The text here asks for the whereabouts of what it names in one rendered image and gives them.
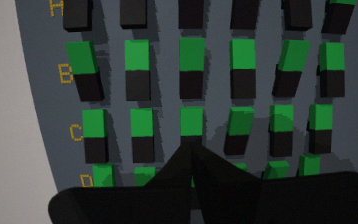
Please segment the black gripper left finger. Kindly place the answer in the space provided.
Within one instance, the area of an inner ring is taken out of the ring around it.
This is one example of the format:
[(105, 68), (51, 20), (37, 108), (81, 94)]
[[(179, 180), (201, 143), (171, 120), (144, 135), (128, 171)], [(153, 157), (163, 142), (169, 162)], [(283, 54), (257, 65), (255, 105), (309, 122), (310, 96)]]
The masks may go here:
[(190, 224), (192, 148), (183, 142), (144, 186), (72, 187), (48, 203), (52, 224)]

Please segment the grey switch panel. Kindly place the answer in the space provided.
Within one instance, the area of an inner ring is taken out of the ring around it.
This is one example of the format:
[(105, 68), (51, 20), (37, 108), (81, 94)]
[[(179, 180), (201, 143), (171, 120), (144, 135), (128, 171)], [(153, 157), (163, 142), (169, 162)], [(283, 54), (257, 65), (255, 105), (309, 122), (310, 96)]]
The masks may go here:
[(358, 0), (15, 0), (58, 193), (196, 141), (261, 179), (358, 172)]

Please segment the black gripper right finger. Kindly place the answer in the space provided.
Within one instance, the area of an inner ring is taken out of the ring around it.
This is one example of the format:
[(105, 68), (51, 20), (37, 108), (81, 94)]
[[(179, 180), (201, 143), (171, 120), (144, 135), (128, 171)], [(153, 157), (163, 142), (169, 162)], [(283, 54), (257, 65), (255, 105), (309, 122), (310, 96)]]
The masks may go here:
[(205, 224), (269, 224), (278, 214), (358, 204), (358, 172), (261, 179), (196, 141), (190, 145)]

